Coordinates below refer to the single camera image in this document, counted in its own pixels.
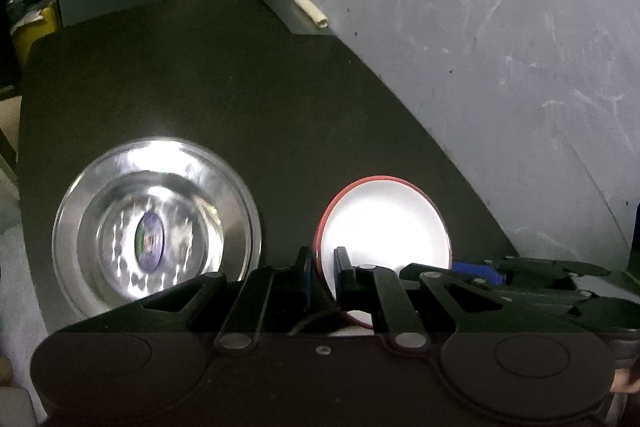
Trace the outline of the white ceramic bowl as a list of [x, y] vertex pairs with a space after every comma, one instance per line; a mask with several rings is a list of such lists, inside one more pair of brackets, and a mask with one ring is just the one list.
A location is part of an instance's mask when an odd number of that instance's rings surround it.
[[335, 298], [334, 251], [345, 247], [350, 262], [399, 273], [408, 265], [428, 271], [452, 265], [449, 234], [434, 202], [412, 183], [394, 176], [352, 182], [326, 207], [314, 236], [314, 259], [337, 308], [356, 324], [372, 327], [371, 315], [344, 311]]

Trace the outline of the steel plate with sticker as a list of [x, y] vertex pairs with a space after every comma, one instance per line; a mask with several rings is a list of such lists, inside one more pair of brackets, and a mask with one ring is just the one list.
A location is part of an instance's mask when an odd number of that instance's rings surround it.
[[259, 265], [262, 224], [220, 156], [178, 139], [136, 140], [70, 184], [51, 249], [63, 296], [88, 319], [205, 273], [244, 280]]

